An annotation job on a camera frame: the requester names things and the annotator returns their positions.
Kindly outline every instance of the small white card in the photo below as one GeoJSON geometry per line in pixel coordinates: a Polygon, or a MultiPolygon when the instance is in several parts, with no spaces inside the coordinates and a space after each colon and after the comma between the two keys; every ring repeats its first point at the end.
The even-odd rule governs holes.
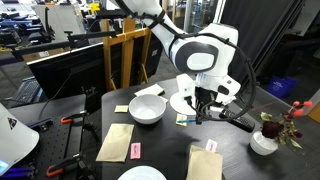
{"type": "Polygon", "coordinates": [[[216,152],[217,146],[218,146],[217,142],[215,142],[212,139],[208,139],[206,150],[210,152],[216,152]]]}
{"type": "Polygon", "coordinates": [[[128,112],[128,105],[117,105],[114,112],[128,112]]]}

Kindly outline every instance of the white lamp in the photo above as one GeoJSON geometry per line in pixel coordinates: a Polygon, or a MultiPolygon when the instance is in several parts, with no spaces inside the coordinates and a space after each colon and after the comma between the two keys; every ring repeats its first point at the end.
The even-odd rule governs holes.
{"type": "Polygon", "coordinates": [[[0,103],[0,176],[27,156],[39,141],[39,133],[15,118],[0,103]]]}

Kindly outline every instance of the red flower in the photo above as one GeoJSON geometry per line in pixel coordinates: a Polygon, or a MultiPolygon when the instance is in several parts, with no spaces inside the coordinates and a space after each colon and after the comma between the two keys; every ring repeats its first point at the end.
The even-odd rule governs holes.
{"type": "Polygon", "coordinates": [[[265,121],[261,132],[264,137],[273,139],[279,135],[283,128],[284,125],[278,122],[265,121]]]}
{"type": "Polygon", "coordinates": [[[306,102],[303,103],[303,105],[305,107],[311,107],[312,106],[312,102],[311,101],[306,101],[306,102]]]}
{"type": "Polygon", "coordinates": [[[298,109],[293,113],[293,116],[302,116],[303,114],[303,109],[298,109]]]}
{"type": "Polygon", "coordinates": [[[300,105],[300,102],[299,102],[299,101],[293,102],[293,106],[299,106],[299,105],[300,105]]]}

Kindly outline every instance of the cardboard box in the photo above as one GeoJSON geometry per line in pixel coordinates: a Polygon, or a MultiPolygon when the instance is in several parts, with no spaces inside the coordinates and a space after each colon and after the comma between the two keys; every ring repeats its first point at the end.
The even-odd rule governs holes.
{"type": "Polygon", "coordinates": [[[320,123],[320,103],[314,106],[307,116],[320,123]]]}
{"type": "Polygon", "coordinates": [[[58,48],[58,49],[52,49],[49,51],[42,51],[42,52],[22,55],[22,58],[24,59],[25,62],[31,62],[34,60],[38,60],[38,59],[45,58],[48,56],[60,54],[63,52],[64,52],[64,50],[62,48],[58,48]]]}

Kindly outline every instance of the white bowl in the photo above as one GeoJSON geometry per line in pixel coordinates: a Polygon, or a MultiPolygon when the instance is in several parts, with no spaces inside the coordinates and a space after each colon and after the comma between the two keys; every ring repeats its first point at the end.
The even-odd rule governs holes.
{"type": "Polygon", "coordinates": [[[278,144],[273,139],[264,137],[261,131],[257,131],[252,135],[250,146],[256,153],[263,156],[269,155],[278,149],[278,144]]]}
{"type": "Polygon", "coordinates": [[[129,103],[131,116],[141,124],[153,124],[159,121],[165,110],[165,102],[153,94],[137,96],[129,103]]]}

